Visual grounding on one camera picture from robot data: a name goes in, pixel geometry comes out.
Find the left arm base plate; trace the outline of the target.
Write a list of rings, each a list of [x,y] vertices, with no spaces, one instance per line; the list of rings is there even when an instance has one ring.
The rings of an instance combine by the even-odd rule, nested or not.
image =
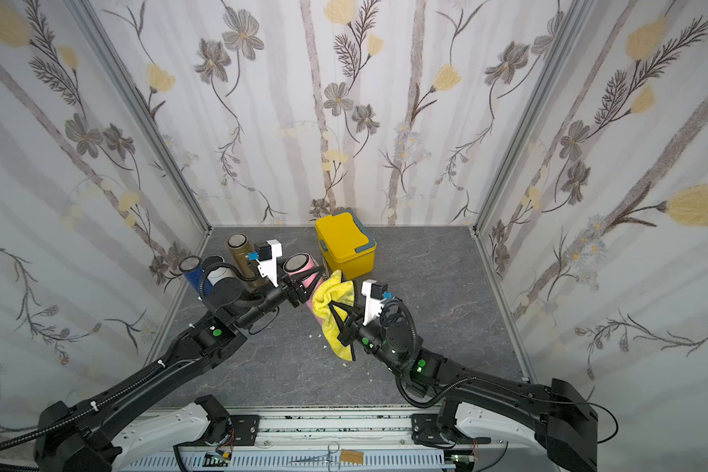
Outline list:
[[[229,416],[229,429],[219,443],[219,448],[237,448],[238,446],[255,446],[260,426],[259,415]]]

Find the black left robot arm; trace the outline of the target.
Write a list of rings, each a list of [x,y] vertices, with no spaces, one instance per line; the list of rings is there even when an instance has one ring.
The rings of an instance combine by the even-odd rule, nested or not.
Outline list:
[[[110,471],[121,462],[121,433],[155,403],[228,360],[247,340],[244,332],[288,302],[306,303],[324,274],[311,267],[282,273],[255,291],[242,275],[226,277],[202,292],[206,314],[181,332],[165,354],[114,387],[69,407],[57,402],[41,413],[37,428],[0,442],[0,452],[33,444],[37,471]],[[0,471],[14,465],[0,463]]]

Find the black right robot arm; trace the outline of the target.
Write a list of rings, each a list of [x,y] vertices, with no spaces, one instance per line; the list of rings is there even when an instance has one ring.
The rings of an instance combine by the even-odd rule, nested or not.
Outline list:
[[[413,316],[399,299],[385,302],[381,316],[369,323],[364,310],[328,303],[344,346],[360,345],[395,376],[396,388],[411,406],[440,406],[439,429],[451,439],[470,439],[462,404],[513,420],[532,434],[548,458],[568,471],[598,468],[601,406],[585,399],[570,383],[513,382],[467,368],[423,345]]]

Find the pink thermos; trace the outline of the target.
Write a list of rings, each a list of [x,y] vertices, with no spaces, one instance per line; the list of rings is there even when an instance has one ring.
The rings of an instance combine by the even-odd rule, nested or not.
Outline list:
[[[293,286],[297,288],[297,304],[306,305],[317,323],[323,326],[324,318],[315,314],[313,302],[315,292],[325,281],[326,270],[324,267],[319,265],[311,254],[297,253],[282,263],[282,269],[293,282]]]

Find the yellow grey cleaning cloth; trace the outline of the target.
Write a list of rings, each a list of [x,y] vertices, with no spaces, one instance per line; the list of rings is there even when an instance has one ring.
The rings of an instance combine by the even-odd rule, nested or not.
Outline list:
[[[340,328],[336,321],[344,322],[348,314],[338,305],[353,307],[354,302],[354,282],[346,280],[340,269],[320,284],[312,298],[313,313],[321,325],[323,337],[330,344],[332,352],[346,362],[353,361],[352,348],[338,340]]]

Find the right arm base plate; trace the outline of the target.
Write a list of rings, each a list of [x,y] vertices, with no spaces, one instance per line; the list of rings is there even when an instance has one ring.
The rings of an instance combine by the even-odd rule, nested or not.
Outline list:
[[[438,450],[471,450],[474,446],[485,446],[493,442],[485,437],[470,439],[456,428],[443,425],[437,413],[415,413],[410,419],[411,439],[417,446]]]

